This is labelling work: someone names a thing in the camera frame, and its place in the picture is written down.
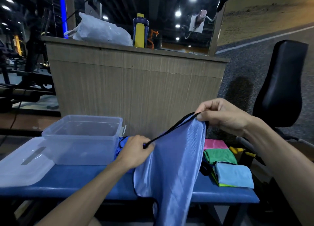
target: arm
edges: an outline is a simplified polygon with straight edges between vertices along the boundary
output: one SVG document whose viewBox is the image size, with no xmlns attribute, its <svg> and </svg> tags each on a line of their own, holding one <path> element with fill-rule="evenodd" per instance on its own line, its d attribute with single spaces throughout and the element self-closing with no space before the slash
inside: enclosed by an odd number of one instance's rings
<svg viewBox="0 0 314 226">
<path fill-rule="evenodd" d="M 154 150 L 152 145 L 143 149 L 149 139 L 143 136 L 129 137 L 117 159 L 109 164 L 98 176 L 78 190 L 49 214 L 38 226 L 88 225 L 106 195 L 118 180 L 131 168 L 142 164 Z"/>
<path fill-rule="evenodd" d="M 314 163 L 282 139 L 261 119 L 217 98 L 201 103 L 198 120 L 247 138 L 288 200 L 302 225 L 314 225 Z"/>
</svg>

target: white line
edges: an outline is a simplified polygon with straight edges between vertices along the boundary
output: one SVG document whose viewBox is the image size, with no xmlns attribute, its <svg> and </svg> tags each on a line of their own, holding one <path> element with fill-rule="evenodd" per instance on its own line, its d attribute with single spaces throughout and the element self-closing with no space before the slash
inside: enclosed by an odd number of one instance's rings
<svg viewBox="0 0 314 226">
<path fill-rule="evenodd" d="M 291 32 L 288 32 L 288 33 L 285 33 L 285 34 L 279 34 L 279 35 L 276 35 L 276 36 L 272 36 L 272 37 L 269 37 L 269 38 L 264 38 L 264 39 L 253 41 L 253 42 L 250 42 L 250 43 L 241 44 L 239 46 L 226 48 L 226 49 L 217 51 L 216 54 L 219 54 L 219 53 L 222 53 L 222 52 L 227 52 L 227 51 L 234 50 L 234 49 L 238 49 L 238 48 L 245 47 L 245 46 L 248 46 L 248 45 L 251 45 L 251 44 L 260 43 L 260 42 L 263 42 L 263 41 L 266 41 L 266 40 L 270 40 L 270 39 L 274 39 L 274 38 L 278 38 L 278 37 L 281 37 L 281 36 L 294 34 L 294 33 L 297 33 L 297 32 L 304 31 L 304 30 L 309 30 L 309 29 L 312 29 L 312 28 L 314 28 L 314 26 L 310 26 L 310 27 L 307 27 L 307 28 L 304 28 L 304 29 L 300 29 L 300 30 L 291 31 Z"/>
</svg>

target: white plastic bag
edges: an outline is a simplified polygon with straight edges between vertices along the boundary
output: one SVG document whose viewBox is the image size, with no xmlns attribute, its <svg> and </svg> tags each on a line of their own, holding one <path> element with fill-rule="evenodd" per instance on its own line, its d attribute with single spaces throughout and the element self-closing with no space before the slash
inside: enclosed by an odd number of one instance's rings
<svg viewBox="0 0 314 226">
<path fill-rule="evenodd" d="M 65 32 L 64 36 L 75 31 L 75 33 L 71 34 L 69 37 L 73 36 L 73 39 L 83 41 L 133 46 L 131 35 L 125 29 L 88 14 L 80 12 L 79 15 L 82 21 L 73 30 Z"/>
</svg>

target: light blue towel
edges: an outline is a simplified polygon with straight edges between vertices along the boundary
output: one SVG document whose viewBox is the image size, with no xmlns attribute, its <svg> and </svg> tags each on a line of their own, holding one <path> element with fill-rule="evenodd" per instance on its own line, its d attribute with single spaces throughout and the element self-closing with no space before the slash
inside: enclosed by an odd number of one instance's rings
<svg viewBox="0 0 314 226">
<path fill-rule="evenodd" d="M 201 166 L 205 136 L 204 122 L 194 118 L 181 124 L 155 140 L 155 150 L 135 169 L 136 194 L 157 201 L 155 225 L 185 225 Z"/>
<path fill-rule="evenodd" d="M 213 170 L 220 184 L 254 189 L 252 173 L 247 166 L 217 162 Z"/>
</svg>

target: pink towel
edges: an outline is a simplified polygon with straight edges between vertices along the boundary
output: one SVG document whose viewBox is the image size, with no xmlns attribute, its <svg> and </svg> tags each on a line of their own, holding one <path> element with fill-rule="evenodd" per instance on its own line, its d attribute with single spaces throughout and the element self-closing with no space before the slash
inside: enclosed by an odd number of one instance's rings
<svg viewBox="0 0 314 226">
<path fill-rule="evenodd" d="M 204 150 L 206 149 L 227 149 L 227 145 L 222 140 L 205 139 Z"/>
</svg>

